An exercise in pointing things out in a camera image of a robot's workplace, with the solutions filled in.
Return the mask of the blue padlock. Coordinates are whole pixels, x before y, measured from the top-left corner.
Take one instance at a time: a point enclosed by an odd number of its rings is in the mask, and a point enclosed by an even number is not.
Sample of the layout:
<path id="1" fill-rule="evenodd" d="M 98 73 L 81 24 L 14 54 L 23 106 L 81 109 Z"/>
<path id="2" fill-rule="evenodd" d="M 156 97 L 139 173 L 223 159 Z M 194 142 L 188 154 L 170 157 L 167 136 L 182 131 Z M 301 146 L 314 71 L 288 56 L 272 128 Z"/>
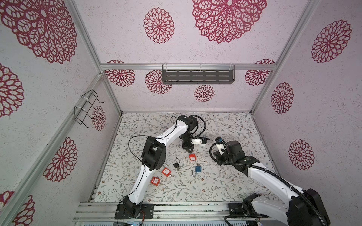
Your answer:
<path id="1" fill-rule="evenodd" d="M 201 167 L 201 165 L 200 164 L 196 164 L 196 166 L 195 166 L 195 168 L 194 168 L 194 170 L 191 172 L 191 175 L 193 176 L 193 177 L 196 177 L 197 176 L 197 174 L 198 173 L 201 173 L 202 172 L 202 167 Z"/>

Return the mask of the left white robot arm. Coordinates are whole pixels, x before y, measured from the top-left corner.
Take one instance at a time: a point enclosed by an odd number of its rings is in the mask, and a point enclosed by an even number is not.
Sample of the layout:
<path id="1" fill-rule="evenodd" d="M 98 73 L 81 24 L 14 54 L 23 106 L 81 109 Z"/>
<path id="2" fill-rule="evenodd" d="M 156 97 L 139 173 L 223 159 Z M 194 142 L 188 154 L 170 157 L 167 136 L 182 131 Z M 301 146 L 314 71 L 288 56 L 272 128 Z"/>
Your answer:
<path id="1" fill-rule="evenodd" d="M 116 208 L 115 219 L 118 219 L 119 216 L 126 218 L 137 218 L 139 216 L 147 188 L 154 173 L 163 167 L 170 144 L 180 138 L 182 140 L 182 149 L 189 154 L 193 153 L 194 140 L 199 139 L 199 136 L 205 132 L 202 130 L 198 135 L 194 135 L 194 132 L 199 128 L 198 120 L 203 122 L 205 129 L 205 120 L 200 116 L 180 115 L 172 127 L 164 133 L 156 137 L 147 137 L 141 155 L 139 175 L 131 192 L 120 199 Z"/>

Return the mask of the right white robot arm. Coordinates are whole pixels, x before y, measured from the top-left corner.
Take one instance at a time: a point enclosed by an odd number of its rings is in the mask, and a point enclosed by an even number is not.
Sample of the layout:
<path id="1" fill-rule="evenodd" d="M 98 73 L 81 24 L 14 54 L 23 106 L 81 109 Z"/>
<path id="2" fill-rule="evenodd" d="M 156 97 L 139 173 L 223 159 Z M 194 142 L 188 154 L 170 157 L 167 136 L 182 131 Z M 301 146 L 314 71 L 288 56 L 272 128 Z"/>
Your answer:
<path id="1" fill-rule="evenodd" d="M 254 193 L 242 202 L 228 205 L 229 219 L 272 218 L 287 226 L 329 226 L 331 221 L 320 195 L 313 189 L 305 190 L 286 181 L 267 169 L 253 156 L 245 155 L 238 141 L 225 142 L 216 138 L 209 149 L 209 155 L 218 165 L 233 166 L 245 176 L 264 185 L 277 195 L 278 201 L 272 201 Z"/>

